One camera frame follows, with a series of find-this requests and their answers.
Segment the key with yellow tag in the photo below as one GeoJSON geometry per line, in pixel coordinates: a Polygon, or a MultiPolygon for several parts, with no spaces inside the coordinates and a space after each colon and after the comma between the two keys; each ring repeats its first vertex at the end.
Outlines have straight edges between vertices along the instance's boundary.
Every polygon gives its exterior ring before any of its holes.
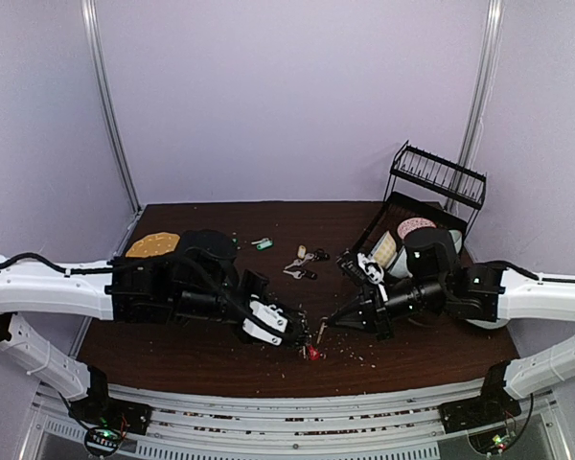
{"type": "Polygon", "coordinates": [[[316,336],[315,336],[315,344],[316,345],[319,345],[321,343],[323,334],[326,331],[327,327],[328,327],[328,318],[322,317],[320,320],[319,328],[318,328],[316,336]]]}

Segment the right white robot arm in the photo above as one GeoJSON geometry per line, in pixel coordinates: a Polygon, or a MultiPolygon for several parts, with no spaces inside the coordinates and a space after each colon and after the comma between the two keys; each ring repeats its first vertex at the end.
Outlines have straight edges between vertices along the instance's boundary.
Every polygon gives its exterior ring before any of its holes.
{"type": "MultiPolygon", "coordinates": [[[[341,269],[360,291],[328,318],[328,325],[384,340],[392,337],[395,320],[422,311],[495,327],[524,318],[575,322],[575,276],[535,273],[506,261],[463,266],[452,234],[442,228],[408,233],[402,253],[408,275],[396,283],[362,253],[341,256],[341,269]]],[[[470,430],[517,416],[521,400],[574,377],[575,334],[534,355],[492,366],[478,396],[440,406],[444,431],[470,430]]]]}

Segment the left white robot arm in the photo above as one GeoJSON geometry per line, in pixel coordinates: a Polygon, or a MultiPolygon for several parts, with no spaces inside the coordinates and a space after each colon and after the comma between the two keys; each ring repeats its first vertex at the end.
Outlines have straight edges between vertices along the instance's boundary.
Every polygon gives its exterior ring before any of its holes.
{"type": "Polygon", "coordinates": [[[25,319],[28,312],[73,314],[131,324],[227,324],[243,341],[307,352],[306,315],[265,293],[263,275],[235,267],[238,248],[215,230],[158,233],[124,257],[56,264],[36,253],[0,255],[0,352],[51,385],[87,431],[120,440],[143,435],[148,405],[113,398],[106,374],[67,356],[25,319]]]}

